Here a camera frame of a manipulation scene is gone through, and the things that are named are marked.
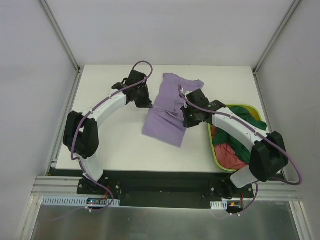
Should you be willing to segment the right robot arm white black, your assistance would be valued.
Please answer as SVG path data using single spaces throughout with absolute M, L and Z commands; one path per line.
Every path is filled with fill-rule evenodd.
M 256 182 L 267 182 L 289 163 L 282 136 L 268 133 L 235 115 L 222 102 L 209 102 L 201 89 L 187 91 L 179 86 L 179 96 L 184 100 L 181 107 L 183 125 L 192 128 L 201 123 L 224 130 L 239 141 L 249 152 L 249 164 L 234 172 L 225 184 L 225 192 L 237 197 L 243 187 Z

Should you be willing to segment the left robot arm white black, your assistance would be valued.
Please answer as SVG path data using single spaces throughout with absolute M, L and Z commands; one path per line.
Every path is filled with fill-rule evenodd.
M 129 76 L 115 83 L 106 98 L 94 107 L 82 111 L 71 111 L 66 120 L 62 143 L 70 151 L 73 161 L 79 162 L 83 175 L 89 179 L 88 188 L 99 195 L 105 191 L 104 174 L 99 164 L 99 127 L 115 111 L 131 102 L 139 109 L 152 107 L 147 86 L 148 76 L 131 70 Z

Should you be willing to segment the purple t shirt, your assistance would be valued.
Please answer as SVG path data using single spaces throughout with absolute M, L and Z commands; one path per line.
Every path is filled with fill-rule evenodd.
M 187 80 L 173 73 L 164 73 L 159 93 L 148 111 L 142 134 L 180 148 L 185 136 L 181 107 L 185 102 L 179 95 L 179 86 L 185 91 L 202 89 L 201 80 Z

